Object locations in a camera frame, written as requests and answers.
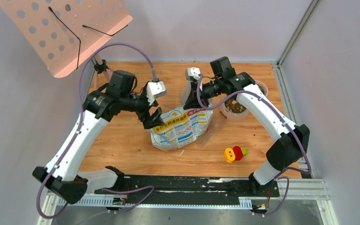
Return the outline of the clear plastic scoop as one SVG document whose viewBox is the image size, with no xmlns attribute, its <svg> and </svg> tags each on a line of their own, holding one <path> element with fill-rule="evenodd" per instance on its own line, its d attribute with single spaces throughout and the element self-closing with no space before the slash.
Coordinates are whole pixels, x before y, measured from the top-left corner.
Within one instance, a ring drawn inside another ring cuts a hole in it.
<svg viewBox="0 0 360 225">
<path fill-rule="evenodd" d="M 216 132 L 224 127 L 226 122 L 227 119 L 222 113 L 214 115 L 205 133 L 199 138 L 198 147 L 202 148 Z"/>
</svg>

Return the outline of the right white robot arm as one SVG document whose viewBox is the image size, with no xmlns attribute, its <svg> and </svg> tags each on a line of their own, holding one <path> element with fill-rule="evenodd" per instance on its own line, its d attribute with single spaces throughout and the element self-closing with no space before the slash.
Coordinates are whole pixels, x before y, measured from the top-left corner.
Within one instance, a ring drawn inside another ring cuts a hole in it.
<svg viewBox="0 0 360 225">
<path fill-rule="evenodd" d="M 198 68 L 186 69 L 185 77 L 191 91 L 183 108 L 213 110 L 209 100 L 226 94 L 225 100 L 234 98 L 254 115 L 274 142 L 266 152 L 266 161 L 249 176 L 250 192 L 262 195 L 268 183 L 291 170 L 291 164 L 307 157 L 310 130 L 305 124 L 297 125 L 282 114 L 248 73 L 236 73 L 228 57 L 218 58 L 210 62 L 210 66 L 214 76 L 208 83 L 202 83 L 203 75 Z"/>
</svg>

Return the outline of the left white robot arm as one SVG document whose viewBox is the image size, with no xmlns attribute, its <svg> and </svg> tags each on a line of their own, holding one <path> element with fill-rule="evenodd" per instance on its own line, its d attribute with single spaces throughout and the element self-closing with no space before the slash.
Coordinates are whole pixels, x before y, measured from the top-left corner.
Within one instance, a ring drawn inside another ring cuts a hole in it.
<svg viewBox="0 0 360 225">
<path fill-rule="evenodd" d="M 79 167 L 97 136 L 122 111 L 135 112 L 144 129 L 164 124 L 157 98 L 166 95 L 163 81 L 147 82 L 140 94 L 133 92 L 134 74 L 116 70 L 111 79 L 87 95 L 73 130 L 55 157 L 32 175 L 68 204 L 80 201 L 86 193 L 108 188 L 118 194 L 124 190 L 123 172 L 113 166 L 100 171 L 79 172 Z M 150 108 L 157 107 L 151 114 Z"/>
</svg>

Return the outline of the pet food bag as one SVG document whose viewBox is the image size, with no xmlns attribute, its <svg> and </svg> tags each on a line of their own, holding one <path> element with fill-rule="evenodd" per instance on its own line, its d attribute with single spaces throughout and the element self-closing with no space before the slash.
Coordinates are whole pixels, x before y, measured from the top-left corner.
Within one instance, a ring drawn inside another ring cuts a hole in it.
<svg viewBox="0 0 360 225">
<path fill-rule="evenodd" d="M 161 115 L 164 124 L 149 129 L 152 145 L 165 152 L 180 149 L 203 135 L 213 116 L 212 110 L 180 105 Z"/>
</svg>

